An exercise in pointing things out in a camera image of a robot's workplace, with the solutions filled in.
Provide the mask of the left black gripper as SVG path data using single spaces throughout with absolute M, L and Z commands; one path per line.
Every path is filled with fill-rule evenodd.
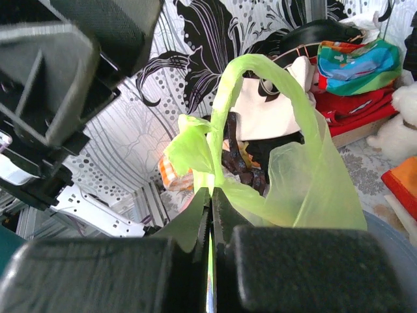
M 40 210 L 72 184 L 63 164 L 87 145 L 85 125 L 119 96 L 96 77 L 100 46 L 125 75 L 149 60 L 160 0 L 62 0 L 63 22 L 1 26 L 1 188 Z

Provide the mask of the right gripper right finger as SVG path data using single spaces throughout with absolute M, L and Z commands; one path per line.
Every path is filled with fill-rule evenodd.
M 387 253 L 366 231 L 255 227 L 212 198 L 215 312 L 412 312 Z

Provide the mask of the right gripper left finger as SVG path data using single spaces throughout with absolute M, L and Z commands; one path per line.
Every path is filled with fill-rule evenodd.
M 1 279 L 2 312 L 204 312 L 209 192 L 143 238 L 24 244 Z

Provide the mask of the green plastic trash bag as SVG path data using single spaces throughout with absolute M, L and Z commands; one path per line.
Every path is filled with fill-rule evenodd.
M 263 148 L 250 140 L 252 167 L 263 170 L 261 196 L 222 165 L 227 114 L 240 94 L 244 73 L 251 71 L 273 82 L 291 100 L 298 132 Z M 255 227 L 364 231 L 366 219 L 351 178 L 330 136 L 324 117 L 306 92 L 268 57 L 246 54 L 224 70 L 209 121 L 181 115 L 179 134 L 165 155 L 179 175 L 192 170 L 194 188 L 220 188 L 234 209 Z

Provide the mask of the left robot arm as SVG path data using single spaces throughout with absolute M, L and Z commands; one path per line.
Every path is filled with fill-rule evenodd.
M 64 165 L 149 59 L 162 1 L 1 2 L 1 188 L 112 237 L 142 237 Z

